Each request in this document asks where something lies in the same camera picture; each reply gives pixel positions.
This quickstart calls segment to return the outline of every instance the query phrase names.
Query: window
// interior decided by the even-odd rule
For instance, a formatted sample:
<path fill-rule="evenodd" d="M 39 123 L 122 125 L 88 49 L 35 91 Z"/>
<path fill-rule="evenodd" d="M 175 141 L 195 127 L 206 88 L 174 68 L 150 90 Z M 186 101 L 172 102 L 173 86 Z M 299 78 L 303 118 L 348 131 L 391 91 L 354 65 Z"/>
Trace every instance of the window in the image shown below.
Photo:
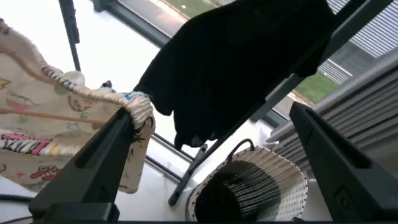
<path fill-rule="evenodd" d="M 235 0 L 118 0 L 118 3 L 143 18 L 157 30 L 172 37 L 189 18 L 229 4 Z M 337 13 L 349 0 L 327 0 Z M 289 119 L 293 101 L 309 106 L 347 85 L 363 74 L 378 57 L 398 46 L 398 0 L 362 28 L 330 58 L 318 72 L 306 78 L 276 104 L 264 119 L 273 126 Z"/>

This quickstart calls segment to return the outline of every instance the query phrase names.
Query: wicker basket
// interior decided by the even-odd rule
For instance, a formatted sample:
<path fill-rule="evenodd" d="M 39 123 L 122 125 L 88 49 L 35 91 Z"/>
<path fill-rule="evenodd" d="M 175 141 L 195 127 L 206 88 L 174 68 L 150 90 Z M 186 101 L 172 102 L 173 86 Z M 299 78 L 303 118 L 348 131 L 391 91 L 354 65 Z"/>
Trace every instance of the wicker basket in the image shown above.
<path fill-rule="evenodd" d="M 251 147 L 234 155 L 245 142 Z M 292 220 L 301 216 L 307 190 L 295 164 L 245 139 L 192 191 L 186 216 L 196 222 Z"/>

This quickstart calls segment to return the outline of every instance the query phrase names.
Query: basket handle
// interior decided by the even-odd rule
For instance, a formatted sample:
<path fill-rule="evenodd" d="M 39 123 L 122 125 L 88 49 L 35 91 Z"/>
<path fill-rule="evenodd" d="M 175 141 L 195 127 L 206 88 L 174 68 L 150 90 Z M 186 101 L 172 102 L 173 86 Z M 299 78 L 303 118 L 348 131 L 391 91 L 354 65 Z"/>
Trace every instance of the basket handle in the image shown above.
<path fill-rule="evenodd" d="M 228 157 L 226 158 L 227 163 L 230 163 L 232 161 L 232 156 L 234 155 L 234 153 L 236 152 L 236 150 L 239 149 L 239 147 L 241 147 L 244 143 L 250 143 L 250 151 L 254 151 L 256 148 L 254 147 L 253 142 L 251 141 L 251 139 L 243 139 L 241 142 L 239 142 L 234 149 L 232 149 L 232 151 L 228 154 Z"/>

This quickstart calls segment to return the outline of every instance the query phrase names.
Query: white floor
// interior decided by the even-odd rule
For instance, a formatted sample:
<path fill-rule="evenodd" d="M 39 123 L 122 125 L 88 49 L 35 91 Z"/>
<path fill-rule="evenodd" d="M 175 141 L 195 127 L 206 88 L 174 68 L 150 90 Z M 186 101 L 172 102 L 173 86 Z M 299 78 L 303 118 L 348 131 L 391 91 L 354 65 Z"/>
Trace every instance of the white floor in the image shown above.
<path fill-rule="evenodd" d="M 98 88 L 106 80 L 111 80 L 117 91 L 131 91 L 159 49 L 109 13 L 95 13 L 89 0 L 75 1 L 75 8 L 81 40 L 77 47 L 86 86 Z M 30 38 L 48 63 L 64 72 L 74 70 L 58 1 L 2 0 L 0 17 Z M 156 132 L 173 142 L 172 118 L 158 113 L 155 118 Z M 199 168 L 189 186 L 202 181 L 242 139 L 251 138 L 260 144 L 270 132 L 267 124 L 246 122 Z M 183 150 L 192 155 L 197 151 L 189 147 Z M 178 174 L 183 174 L 188 167 L 187 162 L 155 141 L 150 142 L 148 155 Z M 330 220 L 317 184 L 309 187 L 303 218 Z M 174 188 L 175 183 L 146 165 L 139 191 L 134 195 L 118 194 L 116 204 L 121 211 L 120 220 L 184 220 L 184 198 L 191 188 L 186 189 L 177 206 L 170 208 L 167 199 Z M 3 177 L 0 177 L 0 194 L 34 195 Z M 0 202 L 0 222 L 28 215 L 25 205 Z"/>

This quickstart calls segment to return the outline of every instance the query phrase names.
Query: pavement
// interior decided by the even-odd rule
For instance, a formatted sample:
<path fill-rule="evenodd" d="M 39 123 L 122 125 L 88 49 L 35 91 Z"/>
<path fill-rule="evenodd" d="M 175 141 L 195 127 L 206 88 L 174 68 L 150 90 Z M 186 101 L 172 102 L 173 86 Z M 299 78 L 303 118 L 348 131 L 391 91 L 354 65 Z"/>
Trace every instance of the pavement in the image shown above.
<path fill-rule="evenodd" d="M 172 37 L 187 21 L 186 17 L 183 17 L 180 12 L 176 12 L 176 9 L 173 9 L 170 5 L 163 2 L 162 0 L 119 1 L 170 37 Z M 274 109 L 286 118 L 288 118 L 290 108 L 292 107 L 292 103 L 294 101 L 308 104 L 305 100 L 297 96 L 297 94 L 289 93 L 274 107 Z"/>

